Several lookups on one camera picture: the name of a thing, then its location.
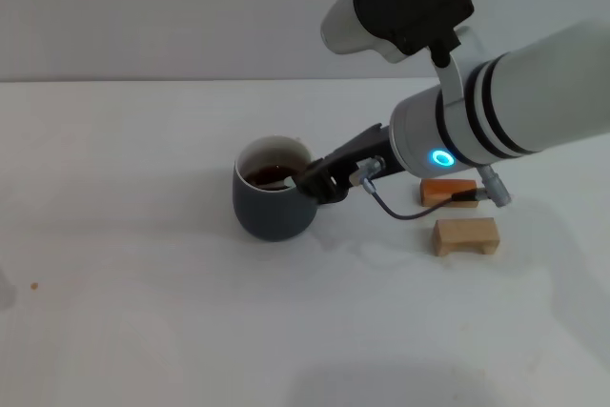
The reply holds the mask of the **dark orange wooden block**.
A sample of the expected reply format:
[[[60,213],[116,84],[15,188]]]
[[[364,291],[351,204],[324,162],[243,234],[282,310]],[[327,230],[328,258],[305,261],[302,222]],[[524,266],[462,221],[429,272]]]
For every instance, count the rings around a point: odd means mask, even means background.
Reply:
[[[448,199],[454,193],[466,192],[477,187],[471,179],[421,179],[419,183],[420,205],[431,208]]]

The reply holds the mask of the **dark grey ceramic cup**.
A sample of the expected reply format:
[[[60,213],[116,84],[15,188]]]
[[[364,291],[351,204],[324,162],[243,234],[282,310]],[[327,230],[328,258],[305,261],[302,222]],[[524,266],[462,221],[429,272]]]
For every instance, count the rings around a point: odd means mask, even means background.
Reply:
[[[256,139],[239,154],[234,162],[233,205],[244,230],[263,241],[278,242],[303,233],[311,225],[321,205],[296,186],[280,191],[260,190],[244,177],[271,165],[302,172],[312,161],[313,156],[303,143],[282,135]]]

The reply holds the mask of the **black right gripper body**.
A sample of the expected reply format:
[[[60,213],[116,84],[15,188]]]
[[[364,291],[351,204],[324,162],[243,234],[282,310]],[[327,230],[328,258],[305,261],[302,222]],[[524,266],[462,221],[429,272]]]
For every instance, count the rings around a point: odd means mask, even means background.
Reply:
[[[353,187],[350,175],[358,169],[358,164],[373,158],[384,164],[383,170],[376,177],[405,172],[392,150],[389,127],[380,123],[329,154],[325,170],[339,187],[349,189]]]

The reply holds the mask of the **spoon with light blue handle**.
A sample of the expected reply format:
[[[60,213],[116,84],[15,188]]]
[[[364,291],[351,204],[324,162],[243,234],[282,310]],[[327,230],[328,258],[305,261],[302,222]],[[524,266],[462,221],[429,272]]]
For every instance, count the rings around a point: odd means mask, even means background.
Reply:
[[[260,184],[258,185],[258,188],[267,191],[280,191],[284,189],[291,189],[294,186],[295,182],[293,178],[291,176],[287,176],[275,182]]]

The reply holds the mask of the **light wooden block with notch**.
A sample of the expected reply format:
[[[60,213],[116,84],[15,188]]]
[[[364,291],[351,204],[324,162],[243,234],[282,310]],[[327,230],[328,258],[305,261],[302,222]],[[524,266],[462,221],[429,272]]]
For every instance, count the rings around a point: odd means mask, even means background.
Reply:
[[[494,218],[440,219],[436,222],[432,241],[435,255],[453,252],[494,254],[500,242]]]

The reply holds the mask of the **dark brown coffee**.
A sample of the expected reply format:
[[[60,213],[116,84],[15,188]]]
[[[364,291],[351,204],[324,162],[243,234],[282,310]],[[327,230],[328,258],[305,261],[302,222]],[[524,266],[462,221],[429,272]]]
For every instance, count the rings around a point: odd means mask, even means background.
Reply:
[[[258,188],[260,184],[275,182],[287,176],[291,176],[294,179],[294,176],[298,173],[299,170],[292,167],[271,165],[248,173],[244,179],[250,185]]]

